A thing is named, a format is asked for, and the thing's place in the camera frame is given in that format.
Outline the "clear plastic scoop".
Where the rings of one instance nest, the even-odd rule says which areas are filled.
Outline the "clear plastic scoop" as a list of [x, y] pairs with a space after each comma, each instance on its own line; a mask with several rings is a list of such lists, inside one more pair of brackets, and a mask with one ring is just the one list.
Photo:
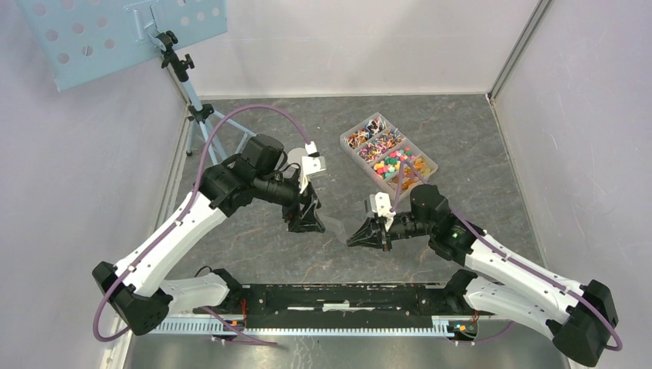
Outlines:
[[347, 244], [349, 235], [343, 221], [325, 214], [322, 214], [320, 219], [326, 232], [331, 232], [342, 244]]

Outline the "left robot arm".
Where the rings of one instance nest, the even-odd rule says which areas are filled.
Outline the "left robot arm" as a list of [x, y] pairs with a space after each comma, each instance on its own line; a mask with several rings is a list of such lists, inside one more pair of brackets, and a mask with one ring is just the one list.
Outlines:
[[326, 169], [315, 143], [286, 152], [267, 135], [249, 138], [241, 152], [200, 173], [180, 207], [141, 246], [115, 264], [99, 263], [92, 276], [133, 334], [147, 334], [170, 314], [241, 305], [238, 284], [224, 272], [166, 280], [170, 270], [211, 230], [254, 199], [281, 206], [293, 233], [325, 231], [310, 178]]

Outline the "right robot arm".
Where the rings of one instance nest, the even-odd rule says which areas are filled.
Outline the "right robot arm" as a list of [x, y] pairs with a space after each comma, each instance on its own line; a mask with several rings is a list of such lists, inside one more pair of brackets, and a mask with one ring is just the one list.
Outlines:
[[420, 184], [409, 194], [410, 210], [391, 209], [386, 193], [365, 202], [368, 217], [346, 239], [349, 247], [391, 249], [396, 240], [428, 237], [439, 257], [461, 269], [444, 292], [446, 308], [469, 308], [505, 317], [549, 339], [562, 354], [595, 367], [605, 350], [621, 351], [618, 316], [610, 288], [582, 284], [522, 257], [451, 209], [437, 186]]

